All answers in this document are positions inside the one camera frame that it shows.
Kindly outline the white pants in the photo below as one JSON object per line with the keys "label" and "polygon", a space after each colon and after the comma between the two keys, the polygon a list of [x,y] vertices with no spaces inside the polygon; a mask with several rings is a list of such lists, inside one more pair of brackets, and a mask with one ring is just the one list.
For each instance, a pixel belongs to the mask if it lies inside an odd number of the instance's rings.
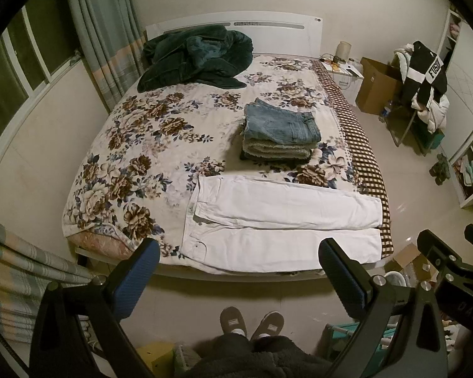
{"label": "white pants", "polygon": [[380,199],[357,192],[241,175],[201,177],[184,222],[182,254],[218,271],[320,269],[334,239],[352,260],[382,258]]}

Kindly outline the small open cardboard box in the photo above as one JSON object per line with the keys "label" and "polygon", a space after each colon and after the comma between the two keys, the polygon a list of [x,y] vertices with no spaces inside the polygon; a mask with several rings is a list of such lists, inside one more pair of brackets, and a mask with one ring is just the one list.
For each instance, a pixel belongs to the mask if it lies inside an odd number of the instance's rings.
{"label": "small open cardboard box", "polygon": [[410,281],[418,283],[431,281],[436,269],[413,243],[407,244],[400,252],[394,255],[392,264],[396,271],[402,271]]}

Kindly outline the dark slippers pair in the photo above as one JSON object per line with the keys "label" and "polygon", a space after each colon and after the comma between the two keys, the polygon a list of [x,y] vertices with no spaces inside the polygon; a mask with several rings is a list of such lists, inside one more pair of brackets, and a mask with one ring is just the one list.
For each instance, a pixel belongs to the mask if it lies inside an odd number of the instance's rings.
{"label": "dark slippers pair", "polygon": [[449,162],[443,154],[437,154],[437,162],[431,167],[429,173],[438,186],[450,179]]}

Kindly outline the teal basket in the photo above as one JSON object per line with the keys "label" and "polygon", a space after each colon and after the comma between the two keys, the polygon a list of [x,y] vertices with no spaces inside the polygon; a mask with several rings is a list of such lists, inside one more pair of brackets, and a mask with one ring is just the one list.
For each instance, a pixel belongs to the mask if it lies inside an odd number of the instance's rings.
{"label": "teal basket", "polygon": [[[348,344],[358,327],[358,323],[338,325],[327,324],[328,349],[331,352],[340,352]],[[385,351],[388,349],[396,327],[397,324],[388,324],[386,326],[380,343],[377,345],[377,351]]]}

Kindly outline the checkered brown bed sheet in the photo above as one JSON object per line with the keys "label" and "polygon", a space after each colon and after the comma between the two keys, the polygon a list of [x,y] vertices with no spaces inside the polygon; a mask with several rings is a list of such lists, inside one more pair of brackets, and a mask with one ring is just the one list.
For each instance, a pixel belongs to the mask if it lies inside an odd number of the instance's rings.
{"label": "checkered brown bed sheet", "polygon": [[394,253],[394,245],[390,230],[390,211],[387,190],[383,175],[366,132],[362,128],[354,113],[354,106],[350,105],[342,94],[341,89],[325,70],[320,60],[312,60],[312,69],[317,73],[327,97],[328,105],[334,109],[348,151],[352,157],[352,166],[355,174],[356,188],[363,195],[379,198],[383,206],[383,224],[380,228],[382,242],[382,258]]}

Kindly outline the yellow box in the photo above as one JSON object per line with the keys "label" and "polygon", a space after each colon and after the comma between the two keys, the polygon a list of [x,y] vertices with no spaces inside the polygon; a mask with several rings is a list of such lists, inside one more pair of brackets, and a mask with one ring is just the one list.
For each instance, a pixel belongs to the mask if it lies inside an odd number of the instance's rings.
{"label": "yellow box", "polygon": [[155,341],[137,348],[137,353],[155,377],[173,378],[174,348],[173,343]]}

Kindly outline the white puffer jacket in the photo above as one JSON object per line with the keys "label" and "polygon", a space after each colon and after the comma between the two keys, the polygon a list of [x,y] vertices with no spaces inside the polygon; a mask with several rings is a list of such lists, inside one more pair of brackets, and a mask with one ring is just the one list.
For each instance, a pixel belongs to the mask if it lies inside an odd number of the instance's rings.
{"label": "white puffer jacket", "polygon": [[431,134],[443,130],[447,125],[449,99],[446,95],[441,96],[439,101],[431,97],[426,105],[419,103],[415,95],[412,99],[412,109],[417,111],[419,119],[426,124],[427,131]]}

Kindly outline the chair with clothes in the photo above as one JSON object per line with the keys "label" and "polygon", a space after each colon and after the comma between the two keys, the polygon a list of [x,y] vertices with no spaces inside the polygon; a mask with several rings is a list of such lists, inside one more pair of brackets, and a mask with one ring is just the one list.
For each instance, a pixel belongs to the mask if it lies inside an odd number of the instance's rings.
{"label": "chair with clothes", "polygon": [[389,101],[383,117],[395,146],[406,145],[414,148],[419,154],[426,156],[438,149],[444,139],[444,133],[438,129],[431,133],[426,123],[420,118],[418,111],[399,101]]}

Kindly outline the folded black garment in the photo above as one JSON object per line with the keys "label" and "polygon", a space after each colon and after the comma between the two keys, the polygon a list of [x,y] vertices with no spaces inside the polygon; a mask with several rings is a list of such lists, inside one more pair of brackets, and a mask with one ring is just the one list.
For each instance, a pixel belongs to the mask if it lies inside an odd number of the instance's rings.
{"label": "folded black garment", "polygon": [[243,150],[241,151],[239,158],[240,160],[252,160],[255,162],[274,162],[274,163],[283,163],[283,164],[300,164],[300,163],[307,163],[310,161],[312,157],[312,152],[308,152],[305,157],[292,157],[292,156],[287,156],[287,157],[260,157],[256,156],[253,154],[248,154],[244,152]]}

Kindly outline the right grey slipper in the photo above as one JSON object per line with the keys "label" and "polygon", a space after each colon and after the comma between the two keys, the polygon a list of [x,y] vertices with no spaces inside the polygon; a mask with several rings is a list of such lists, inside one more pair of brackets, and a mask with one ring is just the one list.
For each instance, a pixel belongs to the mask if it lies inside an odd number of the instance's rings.
{"label": "right grey slipper", "polygon": [[280,312],[269,312],[261,320],[251,337],[251,341],[279,336],[283,330],[283,326],[283,315]]}

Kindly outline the grey slipper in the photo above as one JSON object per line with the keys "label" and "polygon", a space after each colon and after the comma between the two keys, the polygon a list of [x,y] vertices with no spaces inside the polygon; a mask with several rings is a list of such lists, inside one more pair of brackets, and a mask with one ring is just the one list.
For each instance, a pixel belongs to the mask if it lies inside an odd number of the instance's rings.
{"label": "grey slipper", "polygon": [[234,306],[223,309],[219,322],[224,335],[234,334],[247,337],[247,328],[241,312]]}
{"label": "grey slipper", "polygon": [[251,341],[279,336],[283,330],[283,326],[283,315],[280,312],[269,312],[261,320],[251,337]]}

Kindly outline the black white sweater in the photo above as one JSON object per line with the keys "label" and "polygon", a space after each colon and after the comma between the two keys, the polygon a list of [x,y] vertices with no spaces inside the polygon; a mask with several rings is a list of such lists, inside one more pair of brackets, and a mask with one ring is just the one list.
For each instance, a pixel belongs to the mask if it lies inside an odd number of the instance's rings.
{"label": "black white sweater", "polygon": [[414,101],[424,107],[431,107],[431,101],[439,103],[448,85],[441,57],[421,41],[406,44],[401,54],[404,55],[404,64],[400,65],[401,101],[408,107]]}

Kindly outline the brown cardboard box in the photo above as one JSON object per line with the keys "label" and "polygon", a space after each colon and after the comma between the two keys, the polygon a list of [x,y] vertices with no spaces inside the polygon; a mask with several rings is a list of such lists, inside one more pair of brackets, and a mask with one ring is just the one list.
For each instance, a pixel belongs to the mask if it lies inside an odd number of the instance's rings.
{"label": "brown cardboard box", "polygon": [[363,113],[379,115],[384,107],[398,98],[402,87],[400,71],[370,58],[361,58],[363,82],[355,103]]}

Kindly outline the person's dark trousers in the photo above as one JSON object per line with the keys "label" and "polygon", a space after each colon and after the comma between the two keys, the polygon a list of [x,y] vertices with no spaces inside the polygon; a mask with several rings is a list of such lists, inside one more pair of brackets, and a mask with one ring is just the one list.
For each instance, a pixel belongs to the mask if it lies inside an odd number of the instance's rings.
{"label": "person's dark trousers", "polygon": [[278,335],[250,341],[237,334],[217,338],[210,353],[185,377],[323,377],[331,362],[305,353]]}

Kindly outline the left grey slipper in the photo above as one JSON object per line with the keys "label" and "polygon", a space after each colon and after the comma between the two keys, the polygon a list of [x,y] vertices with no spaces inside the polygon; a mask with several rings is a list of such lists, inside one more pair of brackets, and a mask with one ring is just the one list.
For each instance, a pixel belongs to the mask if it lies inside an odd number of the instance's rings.
{"label": "left grey slipper", "polygon": [[234,334],[247,337],[247,328],[241,312],[234,306],[223,309],[219,322],[224,335]]}

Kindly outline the floral bed blanket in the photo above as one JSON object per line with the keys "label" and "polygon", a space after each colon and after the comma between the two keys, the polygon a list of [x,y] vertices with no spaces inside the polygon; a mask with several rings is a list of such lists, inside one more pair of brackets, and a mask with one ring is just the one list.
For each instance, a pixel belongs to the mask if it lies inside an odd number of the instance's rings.
{"label": "floral bed blanket", "polygon": [[[151,237],[163,264],[189,266],[181,243],[199,177],[244,174],[358,191],[348,145],[311,59],[257,55],[238,78],[244,88],[131,89],[78,169],[62,217],[67,240],[122,260]],[[309,162],[240,160],[244,107],[256,99],[312,113],[321,140]]]}

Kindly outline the white wardrobe shelf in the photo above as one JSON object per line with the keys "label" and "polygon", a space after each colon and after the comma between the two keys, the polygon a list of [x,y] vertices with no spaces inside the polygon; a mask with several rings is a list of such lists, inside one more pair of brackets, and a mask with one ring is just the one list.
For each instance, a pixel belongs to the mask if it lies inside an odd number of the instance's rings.
{"label": "white wardrobe shelf", "polygon": [[473,29],[448,11],[439,55],[447,76],[449,111],[441,149],[449,161],[462,208],[473,205]]}

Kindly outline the white bedside table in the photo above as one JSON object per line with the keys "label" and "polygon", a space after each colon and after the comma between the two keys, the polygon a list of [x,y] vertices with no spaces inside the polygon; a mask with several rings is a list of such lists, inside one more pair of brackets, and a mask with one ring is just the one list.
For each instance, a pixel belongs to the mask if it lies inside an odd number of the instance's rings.
{"label": "white bedside table", "polygon": [[321,58],[320,61],[324,69],[330,74],[330,77],[342,91],[347,102],[355,106],[364,76],[351,64],[336,63],[331,59],[325,58]]}

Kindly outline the folded grey fleece pants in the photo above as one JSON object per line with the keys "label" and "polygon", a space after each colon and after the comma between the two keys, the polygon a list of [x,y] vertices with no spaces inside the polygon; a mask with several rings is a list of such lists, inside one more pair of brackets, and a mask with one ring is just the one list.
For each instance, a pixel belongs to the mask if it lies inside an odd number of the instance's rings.
{"label": "folded grey fleece pants", "polygon": [[242,150],[248,154],[260,157],[305,157],[308,152],[317,148],[318,141],[304,144],[281,144],[269,140],[248,139],[242,140]]}

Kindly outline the folded blue jeans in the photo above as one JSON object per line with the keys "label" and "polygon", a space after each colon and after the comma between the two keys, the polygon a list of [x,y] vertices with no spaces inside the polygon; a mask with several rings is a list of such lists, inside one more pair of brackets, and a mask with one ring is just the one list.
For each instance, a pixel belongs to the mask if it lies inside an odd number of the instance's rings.
{"label": "folded blue jeans", "polygon": [[256,99],[244,107],[245,139],[269,141],[281,145],[306,145],[321,140],[311,112],[297,112],[275,107]]}

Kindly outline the beige table lamp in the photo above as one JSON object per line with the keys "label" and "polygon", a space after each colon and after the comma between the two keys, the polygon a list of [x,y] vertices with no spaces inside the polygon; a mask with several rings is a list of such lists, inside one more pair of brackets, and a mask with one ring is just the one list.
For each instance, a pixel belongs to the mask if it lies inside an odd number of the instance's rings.
{"label": "beige table lamp", "polygon": [[340,41],[338,46],[336,47],[336,53],[334,55],[334,59],[337,62],[345,63],[351,51],[352,45],[346,41]]}

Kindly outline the dark green fleece blanket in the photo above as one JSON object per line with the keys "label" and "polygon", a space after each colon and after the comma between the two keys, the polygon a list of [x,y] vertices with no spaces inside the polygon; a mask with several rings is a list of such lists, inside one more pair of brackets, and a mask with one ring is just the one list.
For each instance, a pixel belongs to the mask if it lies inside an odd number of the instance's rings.
{"label": "dark green fleece blanket", "polygon": [[140,78],[139,92],[177,84],[207,84],[220,89],[241,89],[237,79],[253,61],[253,41],[222,25],[170,31],[143,46],[149,67]]}

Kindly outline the green striped curtain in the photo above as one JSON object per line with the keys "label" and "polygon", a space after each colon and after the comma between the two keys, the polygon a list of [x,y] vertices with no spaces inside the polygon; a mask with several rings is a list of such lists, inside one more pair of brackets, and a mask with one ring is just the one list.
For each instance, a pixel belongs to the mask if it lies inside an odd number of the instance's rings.
{"label": "green striped curtain", "polygon": [[145,71],[143,45],[132,0],[68,0],[84,57],[112,109]]}

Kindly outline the window frame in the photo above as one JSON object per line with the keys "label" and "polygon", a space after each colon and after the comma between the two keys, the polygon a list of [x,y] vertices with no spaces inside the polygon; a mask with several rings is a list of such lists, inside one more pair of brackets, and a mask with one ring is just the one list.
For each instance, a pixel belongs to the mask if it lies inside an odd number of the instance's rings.
{"label": "window frame", "polygon": [[80,61],[68,0],[29,0],[0,37],[0,163],[21,125]]}

